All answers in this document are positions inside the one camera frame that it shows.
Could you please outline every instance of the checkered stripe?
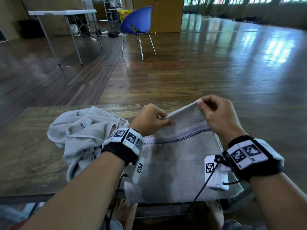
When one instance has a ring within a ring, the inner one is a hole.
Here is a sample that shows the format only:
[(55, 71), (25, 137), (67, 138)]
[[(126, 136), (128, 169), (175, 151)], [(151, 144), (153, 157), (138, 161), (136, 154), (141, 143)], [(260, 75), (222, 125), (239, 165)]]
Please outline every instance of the checkered stripe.
[(181, 137), (181, 138), (179, 138), (179, 139), (174, 139), (174, 140), (170, 140), (170, 141), (161, 141), (161, 142), (155, 142), (155, 143), (144, 143), (144, 145), (145, 145), (145, 144), (175, 143), (175, 142), (179, 142), (179, 141), (182, 141), (182, 140), (191, 138), (191, 137), (193, 137), (193, 136), (195, 136), (195, 135), (198, 135), (198, 134), (200, 134), (200, 133), (202, 133), (202, 132), (206, 132), (206, 131), (211, 131), (211, 129), (210, 129), (210, 128), (202, 129), (202, 130), (196, 131), (196, 132), (194, 132), (194, 133), (192, 133), (192, 134), (190, 134), (190, 135)]

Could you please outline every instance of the person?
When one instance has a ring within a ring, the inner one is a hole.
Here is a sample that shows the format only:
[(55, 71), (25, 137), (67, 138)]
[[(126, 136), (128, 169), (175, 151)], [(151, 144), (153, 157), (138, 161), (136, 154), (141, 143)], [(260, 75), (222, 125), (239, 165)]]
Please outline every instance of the person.
[[(247, 135), (241, 127), (230, 100), (216, 95), (204, 96), (197, 103), (210, 128), (226, 143)], [(154, 134), (163, 127), (174, 124), (167, 114), (153, 104), (144, 106), (130, 127), (142, 136)], [(22, 227), (27, 229), (100, 229), (104, 216), (117, 188), (125, 162), (110, 152), (103, 152), (78, 176), (56, 193)], [(249, 183), (270, 230), (306, 229), (307, 196), (280, 172), (270, 176), (253, 176)], [(114, 213), (124, 230), (131, 230), (136, 206), (122, 200)], [(224, 224), (221, 208), (216, 210), (217, 229), (245, 229), (240, 224), (232, 228)]]

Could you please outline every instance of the left hand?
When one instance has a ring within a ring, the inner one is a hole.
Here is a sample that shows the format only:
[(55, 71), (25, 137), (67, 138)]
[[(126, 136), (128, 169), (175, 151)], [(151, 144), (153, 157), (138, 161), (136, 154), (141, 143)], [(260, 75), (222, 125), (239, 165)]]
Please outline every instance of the left hand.
[(175, 123), (171, 119), (160, 120), (160, 118), (165, 118), (166, 116), (165, 111), (156, 107), (154, 104), (148, 104), (143, 107), (140, 114), (136, 116), (129, 127), (138, 131), (143, 137), (153, 135), (161, 128)]

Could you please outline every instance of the towel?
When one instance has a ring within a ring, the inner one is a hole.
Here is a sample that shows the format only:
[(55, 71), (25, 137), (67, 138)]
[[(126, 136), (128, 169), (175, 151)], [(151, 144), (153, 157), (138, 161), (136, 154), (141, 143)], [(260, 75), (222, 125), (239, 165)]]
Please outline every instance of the towel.
[[(211, 131), (197, 101), (167, 116), (175, 124), (145, 137), (140, 156), (145, 158), (138, 184), (125, 182), (129, 203), (177, 203), (193, 201), (205, 183), (206, 156), (222, 154), (216, 134)], [(229, 182), (236, 181), (228, 175)], [(240, 184), (228, 191), (205, 188), (198, 201), (230, 198), (243, 191)]]
[(64, 148), (69, 182), (100, 155), (101, 145), (109, 135), (129, 122), (97, 107), (68, 111), (50, 125), (48, 138)]

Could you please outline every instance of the yellow basket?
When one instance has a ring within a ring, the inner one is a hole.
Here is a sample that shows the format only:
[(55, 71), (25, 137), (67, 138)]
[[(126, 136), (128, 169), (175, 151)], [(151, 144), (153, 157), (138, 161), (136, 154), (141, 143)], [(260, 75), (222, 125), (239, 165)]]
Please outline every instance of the yellow basket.
[(133, 11), (135, 11), (134, 9), (125, 9), (125, 10), (118, 10), (117, 12), (119, 13), (119, 17), (120, 17), (120, 22), (122, 23), (122, 21), (124, 20), (124, 18), (132, 13)]

